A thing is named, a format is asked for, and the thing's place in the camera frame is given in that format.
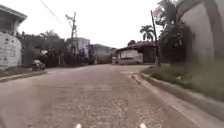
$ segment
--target asphalt road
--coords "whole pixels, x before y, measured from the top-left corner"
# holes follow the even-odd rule
[[[2,128],[196,128],[128,72],[145,66],[51,69],[0,83]]]

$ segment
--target electrical wire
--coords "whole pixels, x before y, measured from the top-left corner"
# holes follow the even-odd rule
[[[58,17],[48,8],[48,6],[42,0],[40,1],[47,8],[47,10],[58,20],[58,22],[61,23]]]

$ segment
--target green grass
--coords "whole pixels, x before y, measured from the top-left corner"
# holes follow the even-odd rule
[[[224,63],[198,68],[183,65],[148,68],[151,77],[224,101]]]

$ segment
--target grass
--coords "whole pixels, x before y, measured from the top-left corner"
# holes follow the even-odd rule
[[[32,72],[29,68],[11,67],[4,71],[0,70],[0,78],[29,72]]]
[[[151,77],[224,101],[224,63],[189,68],[184,65],[148,68]]]

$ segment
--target roof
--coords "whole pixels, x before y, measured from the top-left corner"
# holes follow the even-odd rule
[[[15,11],[15,10],[13,10],[13,9],[11,9],[11,8],[8,8],[8,7],[6,7],[6,6],[4,6],[4,5],[1,5],[1,4],[0,4],[0,10],[1,10],[1,11],[4,11],[4,12],[7,12],[7,13],[10,13],[10,14],[12,14],[12,15],[14,15],[14,16],[20,18],[21,21],[23,21],[23,20],[25,20],[25,19],[27,18],[27,16],[26,16],[25,14],[22,14],[22,13],[20,13],[20,12],[17,12],[17,11]]]
[[[124,50],[130,50],[130,49],[141,49],[143,47],[155,47],[155,43],[149,42],[149,41],[137,42],[136,44],[118,49],[117,52],[124,51]]]

